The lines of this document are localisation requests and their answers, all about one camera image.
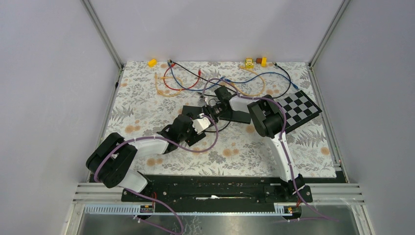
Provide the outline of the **black network switch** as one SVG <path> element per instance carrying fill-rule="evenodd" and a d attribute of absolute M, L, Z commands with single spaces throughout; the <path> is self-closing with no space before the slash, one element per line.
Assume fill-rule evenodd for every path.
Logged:
<path fill-rule="evenodd" d="M 185 105 L 182 108 L 181 114 L 189 116 L 192 119 L 199 119 L 200 114 L 207 115 L 208 113 L 204 107 Z"/>
<path fill-rule="evenodd" d="M 245 113 L 242 111 L 227 111 L 223 115 L 219 117 L 220 120 L 230 121 L 230 122 L 237 122 L 243 124 L 250 124 L 251 123 L 251 116 L 249 113 Z"/>

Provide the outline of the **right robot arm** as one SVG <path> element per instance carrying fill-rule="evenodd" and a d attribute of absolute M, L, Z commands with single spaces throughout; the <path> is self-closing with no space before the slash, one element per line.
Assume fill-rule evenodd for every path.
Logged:
<path fill-rule="evenodd" d="M 240 94 L 231 95 L 225 86 L 215 90 L 219 102 L 214 106 L 206 104 L 203 111 L 217 120 L 226 113 L 244 112 L 250 115 L 256 132 L 264 137 L 279 165 L 279 177 L 283 181 L 281 197 L 288 202 L 300 195 L 305 186 L 303 176 L 295 169 L 286 141 L 287 117 L 284 108 L 270 95 L 247 97 Z"/>

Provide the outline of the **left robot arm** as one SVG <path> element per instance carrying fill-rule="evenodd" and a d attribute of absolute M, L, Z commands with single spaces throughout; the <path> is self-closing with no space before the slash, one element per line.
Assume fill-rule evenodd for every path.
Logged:
<path fill-rule="evenodd" d="M 152 189 L 143 174 L 130 168 L 135 157 L 167 154 L 180 148 L 182 142 L 192 145 L 205 137 L 203 131 L 211 125 L 203 114 L 196 118 L 178 115 L 172 124 L 152 136 L 126 140 L 113 132 L 89 156 L 86 168 L 93 173 L 95 182 L 102 182 L 107 188 L 130 189 L 138 200 L 146 201 Z"/>

